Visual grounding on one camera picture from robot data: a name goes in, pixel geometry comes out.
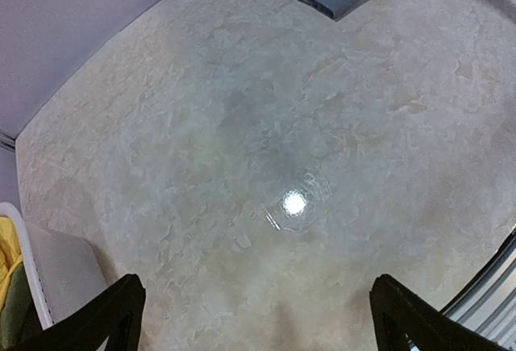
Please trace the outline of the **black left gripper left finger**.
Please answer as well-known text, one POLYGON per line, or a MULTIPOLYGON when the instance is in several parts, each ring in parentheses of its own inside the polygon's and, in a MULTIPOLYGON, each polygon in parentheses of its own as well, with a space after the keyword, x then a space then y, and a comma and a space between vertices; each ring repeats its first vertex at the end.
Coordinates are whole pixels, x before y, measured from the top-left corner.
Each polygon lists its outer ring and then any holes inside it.
POLYGON ((146 290, 126 274, 70 317, 15 345, 13 350, 137 350, 146 290))

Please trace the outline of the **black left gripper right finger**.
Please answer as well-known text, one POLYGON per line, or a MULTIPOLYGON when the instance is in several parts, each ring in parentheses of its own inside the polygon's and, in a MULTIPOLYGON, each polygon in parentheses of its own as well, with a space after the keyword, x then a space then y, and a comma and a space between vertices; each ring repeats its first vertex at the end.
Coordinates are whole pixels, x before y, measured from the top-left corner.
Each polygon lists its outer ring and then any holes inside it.
POLYGON ((456 323, 389 274, 369 292, 379 350, 503 350, 499 344, 456 323))

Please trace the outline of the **yellow shorts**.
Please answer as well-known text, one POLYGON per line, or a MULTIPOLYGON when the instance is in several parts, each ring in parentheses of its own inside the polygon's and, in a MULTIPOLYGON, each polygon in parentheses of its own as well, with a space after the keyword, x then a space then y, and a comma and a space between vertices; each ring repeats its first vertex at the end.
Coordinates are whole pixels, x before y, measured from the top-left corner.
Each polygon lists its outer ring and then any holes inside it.
POLYGON ((13 221, 6 217, 1 217, 0 223, 0 306, 6 303, 7 292, 9 289, 12 275, 16 268, 23 262, 22 250, 19 243, 18 234, 13 221))

